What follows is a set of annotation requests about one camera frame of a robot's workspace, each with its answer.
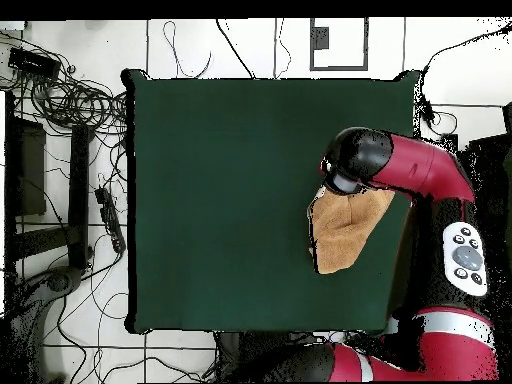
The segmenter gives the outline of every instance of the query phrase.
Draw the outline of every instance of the gray button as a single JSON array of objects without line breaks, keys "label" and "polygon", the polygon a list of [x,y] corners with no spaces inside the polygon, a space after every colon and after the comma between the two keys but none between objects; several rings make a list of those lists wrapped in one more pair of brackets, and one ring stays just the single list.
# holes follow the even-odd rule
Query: gray button
[{"label": "gray button", "polygon": [[471,271],[478,271],[484,262],[480,253],[469,246],[460,246],[453,252],[453,260]]},{"label": "gray button", "polygon": [[468,273],[465,269],[462,269],[462,268],[457,268],[455,270],[455,275],[459,278],[462,278],[462,279],[465,279],[465,278],[468,278]]}]

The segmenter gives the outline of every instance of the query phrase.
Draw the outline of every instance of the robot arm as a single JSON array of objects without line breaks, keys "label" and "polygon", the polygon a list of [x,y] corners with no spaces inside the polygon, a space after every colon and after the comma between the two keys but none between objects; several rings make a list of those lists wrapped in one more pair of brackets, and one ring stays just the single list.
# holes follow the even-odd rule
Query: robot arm
[{"label": "robot arm", "polygon": [[395,353],[413,352],[417,365],[399,367],[406,362],[395,365],[327,343],[287,347],[241,379],[497,379],[492,324],[484,307],[484,246],[474,218],[473,189],[457,159],[427,142],[349,128],[330,144],[320,168],[324,185],[336,194],[387,189],[411,200],[393,284],[402,293],[392,293],[395,304],[389,311],[399,307],[398,332],[385,336],[382,344],[386,348],[394,340]]}]

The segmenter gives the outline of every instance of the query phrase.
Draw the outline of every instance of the wire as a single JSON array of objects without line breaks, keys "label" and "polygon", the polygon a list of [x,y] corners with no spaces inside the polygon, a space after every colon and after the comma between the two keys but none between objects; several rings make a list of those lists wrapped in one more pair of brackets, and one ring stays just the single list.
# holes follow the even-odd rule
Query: wire
[{"label": "wire", "polygon": [[[93,270],[94,270],[94,262],[95,262],[95,259],[96,259],[96,257],[94,256],[94,257],[93,257],[93,260],[92,260],[92,267],[91,267],[91,271],[93,271]],[[96,301],[96,297],[94,296],[94,292],[96,291],[96,289],[93,289],[93,288],[92,288],[93,276],[94,276],[94,273],[92,273],[92,274],[89,276],[89,278],[91,279],[91,296],[92,296],[92,300],[94,301],[94,304],[96,305],[96,307],[98,308],[98,310],[101,312],[101,315],[102,315],[102,316],[103,316],[103,315],[105,315],[105,316],[107,316],[107,317],[108,317],[108,318],[110,318],[110,319],[117,319],[117,320],[126,318],[126,316],[123,316],[123,317],[113,317],[113,316],[111,316],[111,315],[109,315],[109,314],[105,313],[105,307],[102,309],[102,308],[100,307],[100,305],[98,305],[98,302]]]},{"label": "wire", "polygon": [[[4,33],[1,34],[28,44],[35,48],[30,51],[52,58],[60,63],[59,76],[55,80],[30,75],[32,87],[29,90],[32,105],[39,116],[45,118],[55,132],[60,133],[51,124],[68,130],[74,125],[80,124],[87,124],[95,131],[112,126],[124,128],[126,119],[125,93],[114,96],[110,89],[101,83],[91,80],[78,81],[69,73],[69,61],[64,56],[51,53],[26,40]],[[25,89],[28,89],[28,87],[22,85],[22,90]]]},{"label": "wire", "polygon": [[[432,111],[432,113],[434,115],[437,115],[439,116],[439,121],[437,124],[434,124],[433,122],[431,122],[430,120],[425,120],[425,122],[427,123],[427,126],[428,128],[430,129],[430,131],[432,131],[434,134],[442,137],[443,135],[446,135],[446,134],[453,134],[456,130],[457,130],[457,117],[453,114],[453,113],[449,113],[449,112],[441,112],[441,111]],[[439,123],[441,123],[441,114],[442,115],[448,115],[448,116],[451,116],[454,120],[455,120],[455,126],[453,128],[453,130],[451,130],[451,132],[449,133],[438,133],[436,132],[433,128],[432,128],[432,125],[436,126],[436,125],[439,125]]]},{"label": "wire", "polygon": [[222,29],[222,27],[220,26],[220,23],[219,23],[219,20],[218,19],[215,19],[215,23],[217,24],[217,28],[219,28],[219,31],[222,33],[222,35],[224,36],[224,38],[226,39],[226,41],[228,42],[229,44],[229,47],[231,47],[231,50],[233,50],[233,53],[235,53],[235,56],[237,57],[238,61],[242,64],[242,66],[244,67],[244,69],[247,71],[247,73],[249,74],[249,76],[254,79],[256,78],[254,76],[254,74],[249,71],[249,68],[247,67],[247,65],[244,63],[244,61],[242,60],[242,58],[240,57],[240,55],[238,54],[238,52],[236,51],[236,49],[233,47],[233,44],[231,44],[231,40],[229,39],[229,37],[227,36],[227,34],[224,32],[224,30]]},{"label": "wire", "polygon": [[169,364],[166,364],[164,361],[162,361],[160,358],[157,358],[156,356],[148,356],[146,359],[143,359],[141,361],[138,361],[134,364],[130,364],[130,365],[120,365],[120,366],[117,366],[117,367],[114,367],[114,368],[111,368],[109,370],[109,372],[107,372],[107,374],[105,375],[105,377],[101,380],[101,384],[105,384],[105,381],[107,380],[108,376],[114,372],[115,370],[122,370],[122,369],[127,369],[127,368],[133,368],[133,367],[136,367],[137,365],[140,365],[140,364],[143,364],[145,361],[157,361],[158,363],[162,364],[164,367],[166,367],[167,369],[170,369],[172,371],[176,371],[176,372],[179,372],[179,373],[182,373],[183,377],[188,377],[190,378],[192,381],[196,381],[198,383],[206,383],[206,381],[203,381],[201,380],[201,377],[199,376],[199,374],[195,373],[195,372],[187,372],[187,371],[184,371],[180,368],[176,368],[176,367],[173,367],[172,365],[169,365]]},{"label": "wire", "polygon": [[[70,180],[70,179],[71,179],[68,175],[66,175],[66,174],[64,173],[64,171],[62,170],[62,168],[52,168],[52,169],[48,169],[47,171],[44,171],[44,172],[48,174],[48,173],[50,173],[50,172],[55,172],[55,171],[60,171],[60,173],[64,176],[64,178],[66,178],[66,179],[68,179],[68,180]],[[94,187],[94,186],[92,186],[90,183],[89,183],[89,187],[91,187],[93,190],[95,190],[95,187]]]},{"label": "wire", "polygon": [[67,255],[67,252],[64,253],[63,255],[59,256],[58,258],[54,259],[53,261],[50,262],[50,265],[48,265],[48,268],[46,268],[47,271],[50,270],[50,268],[52,267],[52,265],[57,262],[59,259],[62,259],[64,256]]},{"label": "wire", "polygon": [[[98,242],[99,242],[103,237],[107,237],[107,234],[103,234],[102,236],[98,237],[98,239],[97,239],[97,240],[96,240],[96,242],[94,243],[94,247],[93,247],[93,256],[95,256],[95,255],[96,255],[96,246],[97,246]],[[107,273],[105,274],[105,276],[103,277],[103,279],[98,283],[98,285],[97,285],[97,286],[96,286],[96,288],[94,289],[94,290],[97,290],[97,289],[98,289],[98,287],[100,286],[100,284],[101,284],[101,283],[104,281],[104,279],[106,278],[106,276],[107,276],[107,274],[108,274],[108,271],[110,271],[110,269],[111,269],[112,267],[114,267],[114,265],[116,265],[116,264],[120,261],[120,258],[121,258],[121,256],[119,256],[119,255],[118,255],[118,257],[116,258],[116,260],[115,260],[114,262],[112,262],[109,266],[106,266],[105,268],[102,268],[102,269],[100,269],[99,271],[96,271],[96,272],[92,273],[91,275],[88,275],[88,276],[86,276],[86,277],[82,277],[82,280],[81,280],[81,281],[85,281],[85,280],[87,280],[88,278],[90,278],[90,277],[92,277],[92,276],[94,276],[94,275],[98,275],[99,273],[101,273],[101,272],[103,272],[103,271],[107,270]],[[86,301],[87,299],[89,299],[90,297],[91,297],[91,294],[89,294],[89,295],[88,295],[84,300],[82,300],[82,302],[80,302],[80,303],[78,304],[78,306],[76,306],[76,307],[75,307],[75,309],[73,309],[73,310],[72,310],[68,315],[66,315],[66,317],[61,321],[61,324],[62,324],[66,319],[68,319],[72,314],[74,314],[74,313],[76,312],[76,310],[77,310],[80,306],[82,306],[82,305],[85,303],[85,301]],[[45,339],[46,339],[46,338],[47,338],[47,337],[48,337],[48,336],[49,336],[53,331],[55,331],[56,329],[57,329],[57,326],[53,327],[50,331],[48,331],[48,332],[44,335],[43,340],[45,340]]]},{"label": "wire", "polygon": [[[167,37],[167,34],[165,33],[165,27],[168,25],[168,24],[173,24],[174,26],[174,30],[172,32],[172,42],[169,40],[169,38]],[[174,60],[176,61],[176,78],[178,78],[179,76],[179,71],[181,71],[181,73],[183,75],[185,75],[186,77],[188,78],[200,78],[201,76],[204,75],[204,73],[208,70],[208,68],[210,67],[210,62],[212,60],[212,52],[210,52],[210,56],[208,57],[208,62],[206,62],[206,65],[205,67],[203,68],[203,70],[201,72],[199,72],[196,76],[192,76],[192,75],[188,75],[185,73],[185,71],[183,70],[183,68],[181,67],[181,63],[178,59],[178,53],[176,53],[176,47],[175,47],[175,42],[174,42],[174,38],[176,37],[176,24],[173,22],[173,21],[167,21],[163,28],[162,28],[162,32],[164,33],[164,37],[165,39],[167,40],[167,42],[169,43],[169,45],[171,46],[171,49],[172,49],[172,53],[174,55]]]},{"label": "wire", "polygon": [[[101,320],[103,319],[103,316],[104,316],[104,315],[107,315],[107,314],[105,314],[105,309],[107,309],[108,304],[109,304],[113,299],[115,299],[117,296],[121,296],[121,295],[126,295],[126,296],[128,296],[128,293],[119,292],[119,293],[116,293],[116,294],[112,295],[112,296],[110,297],[110,299],[108,299],[108,300],[107,300],[107,302],[105,303],[105,306],[103,306],[103,309],[101,309],[101,310],[100,310],[101,315],[100,315],[100,321],[99,321],[99,323],[98,323],[98,346],[101,346],[101,344],[100,344]],[[98,347],[98,350],[96,351],[96,354],[98,354],[98,355],[100,355],[100,354],[101,354],[101,356],[103,356],[103,351],[102,351],[102,349],[101,349],[100,347]],[[94,369],[97,369],[97,368],[99,367],[99,365],[100,365],[100,361],[101,361],[101,357],[100,357],[100,359],[98,360],[98,363],[96,364],[96,354],[94,355],[94,358],[95,358],[95,359],[94,359]],[[104,381],[104,380],[102,380],[102,379],[101,379],[101,377],[100,377],[100,372],[101,372],[101,371],[100,371],[99,369],[98,369],[97,371],[94,371],[94,373],[96,374],[96,377],[97,377],[97,379],[98,379],[98,383],[105,384],[105,381]]]},{"label": "wire", "polygon": [[443,53],[443,52],[446,52],[448,50],[452,50],[452,49],[455,49],[457,47],[462,47],[462,46],[466,46],[470,43],[473,43],[475,41],[479,41],[481,40],[482,38],[487,38],[487,37],[492,37],[494,35],[501,35],[501,34],[508,34],[510,31],[512,31],[512,22],[509,22],[507,23],[506,25],[504,25],[502,28],[496,30],[496,31],[493,31],[493,32],[489,32],[489,33],[484,33],[484,34],[480,34],[480,35],[477,35],[476,37],[471,37],[469,39],[467,39],[466,41],[463,41],[462,43],[459,43],[459,44],[455,44],[453,46],[450,46],[450,47],[445,47],[444,49],[441,49],[439,50],[438,52],[434,53],[432,55],[432,57],[430,58],[430,60],[428,61],[428,63],[425,65],[425,67],[423,68],[423,74],[425,75],[430,67],[430,64],[432,63],[432,61],[436,58],[437,55]]},{"label": "wire", "polygon": [[60,335],[64,339],[66,339],[66,341],[68,341],[72,345],[74,345],[77,348],[79,348],[82,351],[82,353],[84,354],[84,358],[82,359],[82,363],[80,364],[78,369],[75,371],[75,373],[73,374],[73,377],[71,377],[71,380],[69,382],[69,384],[73,384],[73,381],[75,380],[76,376],[78,375],[78,373],[80,372],[80,370],[82,369],[82,367],[85,364],[85,361],[87,359],[87,351],[82,346],[80,346],[77,342],[75,342],[74,340],[72,340],[68,336],[66,336],[66,334],[64,334],[64,332],[62,331],[62,328],[61,328],[60,324],[61,324],[62,316],[64,315],[64,311],[66,310],[66,305],[67,305],[67,296],[64,296],[64,305],[62,306],[62,310],[60,311],[59,318],[57,318],[57,328],[59,329]]},{"label": "wire", "polygon": [[[512,22],[509,22],[507,23],[506,25],[504,25],[502,28],[496,30],[496,31],[493,31],[493,32],[489,32],[489,33],[483,33],[483,34],[480,34],[480,35],[477,35],[475,37],[471,37],[461,43],[458,43],[458,44],[455,44],[453,46],[449,46],[449,47],[445,47],[444,49],[441,49],[439,50],[438,52],[434,53],[429,61],[427,62],[427,64],[425,65],[425,67],[423,68],[423,70],[421,71],[421,75],[422,77],[420,78],[420,92],[423,91],[423,86],[425,84],[425,76],[430,68],[430,65],[432,64],[432,62],[434,61],[434,59],[441,53],[443,52],[446,52],[448,50],[452,50],[452,49],[455,49],[457,47],[463,47],[463,46],[466,46],[470,43],[474,43],[476,41],[479,41],[483,38],[490,38],[492,36],[495,36],[495,35],[506,35],[508,34],[510,31],[512,31]],[[436,135],[438,136],[443,136],[443,135],[446,135],[446,134],[453,134],[455,132],[455,130],[457,129],[457,118],[455,115],[453,115],[452,113],[448,113],[448,112],[440,112],[440,111],[434,111],[432,109],[432,105],[430,104],[429,101],[427,101],[425,99],[425,95],[422,94],[422,100],[421,100],[421,105],[420,107],[422,108],[422,116],[423,116],[423,119],[425,120],[425,122],[427,123],[427,126],[428,128]],[[432,128],[432,125],[435,125],[433,124],[433,118],[435,115],[438,115],[439,114],[443,114],[443,115],[448,115],[448,116],[451,116],[452,118],[454,118],[455,120],[455,127],[454,129],[450,132],[450,133],[438,133],[436,132],[433,128]]]},{"label": "wire", "polygon": [[279,40],[279,44],[281,44],[281,47],[283,49],[285,49],[286,53],[288,54],[288,64],[286,65],[286,69],[279,73],[279,75],[277,76],[277,79],[279,79],[282,74],[284,74],[285,72],[288,71],[288,68],[290,67],[290,64],[292,63],[292,55],[290,54],[289,50],[284,46],[283,41],[281,40],[281,33],[283,32],[283,26],[284,26],[284,18],[281,21],[281,29],[279,30],[279,37],[277,37],[277,39]]}]

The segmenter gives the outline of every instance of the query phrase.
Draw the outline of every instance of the black metal bar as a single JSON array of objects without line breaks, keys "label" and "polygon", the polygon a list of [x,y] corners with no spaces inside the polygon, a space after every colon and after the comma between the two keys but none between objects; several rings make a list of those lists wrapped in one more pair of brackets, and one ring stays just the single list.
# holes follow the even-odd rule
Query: black metal bar
[{"label": "black metal bar", "polygon": [[69,225],[78,229],[80,238],[71,243],[69,266],[85,269],[89,260],[89,142],[94,133],[87,125],[73,127],[69,174]]},{"label": "black metal bar", "polygon": [[64,230],[62,227],[54,227],[16,234],[11,246],[13,259],[18,261],[22,258],[57,249],[66,246],[68,241],[71,245],[79,243],[82,238],[81,230],[80,227],[64,225]]}]

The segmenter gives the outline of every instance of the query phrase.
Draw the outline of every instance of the grout line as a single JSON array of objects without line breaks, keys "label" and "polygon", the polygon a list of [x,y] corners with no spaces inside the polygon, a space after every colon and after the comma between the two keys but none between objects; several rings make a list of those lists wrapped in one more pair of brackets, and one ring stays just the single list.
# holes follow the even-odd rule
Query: grout line
[{"label": "grout line", "polygon": [[94,345],[80,345],[77,347],[75,345],[58,345],[58,344],[49,344],[43,343],[43,347],[57,347],[57,348],[75,348],[80,349],[80,347],[84,349],[114,349],[114,350],[192,350],[192,351],[214,351],[214,347],[178,347],[178,346],[94,346]]},{"label": "grout line", "polygon": [[[25,225],[60,225],[58,222],[25,222]],[[67,222],[62,222],[62,225],[68,225]],[[105,224],[88,224],[89,227],[104,227]],[[119,224],[120,227],[127,227],[128,224]]]},{"label": "grout line", "polygon": [[402,53],[402,72],[405,71],[405,37],[407,34],[407,17],[404,17],[404,42],[403,42],[403,53]]},{"label": "grout line", "polygon": [[147,346],[148,346],[148,335],[144,334],[144,384],[147,383]]},{"label": "grout line", "polygon": [[277,78],[276,66],[277,66],[277,18],[274,18],[274,70],[272,71],[272,76],[274,77],[274,79]]},{"label": "grout line", "polygon": [[146,74],[149,75],[149,19],[146,20]]},{"label": "grout line", "polygon": [[482,108],[496,108],[496,109],[502,109],[504,108],[505,106],[500,106],[500,105],[460,105],[460,104],[456,104],[456,103],[438,103],[438,104],[434,104],[432,103],[431,104],[432,106],[436,106],[436,107],[482,107]]}]

